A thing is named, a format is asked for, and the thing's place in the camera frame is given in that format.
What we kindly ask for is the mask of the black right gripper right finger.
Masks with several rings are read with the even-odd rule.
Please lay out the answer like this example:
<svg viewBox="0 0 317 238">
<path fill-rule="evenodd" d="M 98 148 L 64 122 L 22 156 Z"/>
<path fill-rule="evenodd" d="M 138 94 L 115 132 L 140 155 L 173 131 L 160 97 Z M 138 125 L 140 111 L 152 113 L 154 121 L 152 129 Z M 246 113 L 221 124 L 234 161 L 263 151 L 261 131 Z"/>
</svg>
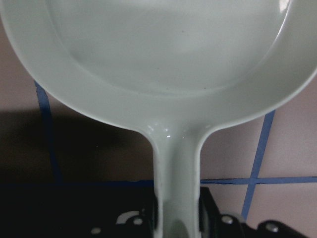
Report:
<svg viewBox="0 0 317 238">
<path fill-rule="evenodd" d="M 220 211 L 207 187 L 200 187 L 199 229 L 202 238 L 220 238 Z"/>
</svg>

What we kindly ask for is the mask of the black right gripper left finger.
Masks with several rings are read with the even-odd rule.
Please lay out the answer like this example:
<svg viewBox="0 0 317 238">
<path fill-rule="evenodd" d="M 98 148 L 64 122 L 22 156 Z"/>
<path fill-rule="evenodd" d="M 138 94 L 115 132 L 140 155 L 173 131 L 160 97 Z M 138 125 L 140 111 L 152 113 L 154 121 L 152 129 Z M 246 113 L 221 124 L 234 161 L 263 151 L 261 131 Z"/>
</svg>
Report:
<svg viewBox="0 0 317 238">
<path fill-rule="evenodd" d="M 142 238 L 153 238 L 155 231 L 158 228 L 158 199 L 154 193 L 148 193 L 142 197 L 142 208 L 140 217 L 143 220 L 141 225 Z"/>
</svg>

